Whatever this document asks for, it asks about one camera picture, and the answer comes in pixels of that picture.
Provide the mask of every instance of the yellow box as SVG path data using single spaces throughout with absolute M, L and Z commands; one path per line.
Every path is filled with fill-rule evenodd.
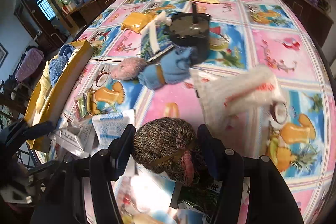
M 29 126 L 45 121 L 51 121 L 53 125 L 56 126 L 73 86 L 94 52 L 90 43 L 85 39 L 71 42 L 70 45 L 79 50 L 75 53 L 74 57 L 59 77 L 56 85 L 50 91 L 41 112 L 38 114 L 40 117 L 37 117 L 36 119 L 36 101 L 41 90 L 40 82 L 37 83 L 30 97 L 24 117 Z M 28 140 L 27 142 L 29 143 L 30 149 L 47 153 L 49 151 L 51 140 L 47 136 L 43 136 L 35 140 Z

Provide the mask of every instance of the patterned tablecloth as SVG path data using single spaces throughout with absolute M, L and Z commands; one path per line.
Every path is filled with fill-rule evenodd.
M 323 63 L 306 30 L 281 0 L 219 2 L 198 3 L 199 12 L 212 16 L 211 37 L 222 44 L 212 46 L 209 59 L 196 68 L 232 76 L 258 64 L 266 64 L 278 77 L 289 98 L 287 122 L 303 128 L 298 121 L 301 113 L 312 122 L 316 137 L 309 140 L 311 146 L 302 143 L 284 145 L 290 159 L 288 168 L 282 172 L 305 223 L 310 223 L 324 202 L 335 167 L 335 101 Z M 191 12 L 191 3 L 186 0 L 116 0 L 83 32 L 79 39 L 87 39 L 95 47 L 95 53 L 70 93 L 59 125 L 73 118 L 76 95 L 97 85 L 100 75 L 109 73 L 124 58 L 140 54 L 140 35 L 121 30 L 122 21 L 131 12 L 155 11 L 159 14 L 162 10 L 166 10 L 169 17 L 175 12 Z M 104 85 L 111 89 L 114 82 L 116 80 L 109 76 Z M 195 128 L 204 123 L 191 80 L 166 85 L 155 92 L 138 81 L 121 83 L 125 99 L 122 104 L 115 103 L 114 107 L 117 111 L 134 108 L 136 128 L 176 113 Z M 265 134 L 263 123 L 261 109 L 237 115 L 226 128 L 225 132 L 232 136 L 230 145 L 226 146 L 243 156 L 258 157 L 259 143 Z M 278 132 L 279 128 L 269 130 L 267 135 Z M 245 222 L 247 206 L 248 198 L 242 203 L 241 223 Z

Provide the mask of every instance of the orange plastic packet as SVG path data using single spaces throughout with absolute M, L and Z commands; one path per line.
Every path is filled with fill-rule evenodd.
M 124 22 L 121 24 L 121 29 L 129 29 L 136 33 L 140 33 L 141 30 L 154 18 L 154 15 L 142 14 L 133 12 L 131 13 Z

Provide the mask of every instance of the blue rolled cloth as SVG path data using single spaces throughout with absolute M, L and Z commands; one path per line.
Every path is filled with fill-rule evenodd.
M 71 54 L 74 52 L 75 47 L 70 44 L 65 44 L 61 47 L 58 57 L 51 60 L 49 63 L 49 77 L 50 83 L 54 87 L 61 76 L 63 68 L 69 60 Z
M 161 59 L 161 65 L 149 65 L 138 75 L 139 82 L 150 90 L 167 84 L 176 84 L 190 77 L 190 55 L 192 48 L 178 53 L 172 50 Z

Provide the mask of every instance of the pink fuzzy ball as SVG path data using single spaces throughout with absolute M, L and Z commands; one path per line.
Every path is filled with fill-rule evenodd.
M 131 80 L 147 66 L 145 59 L 140 57 L 129 57 L 121 61 L 111 70 L 111 76 L 117 80 Z

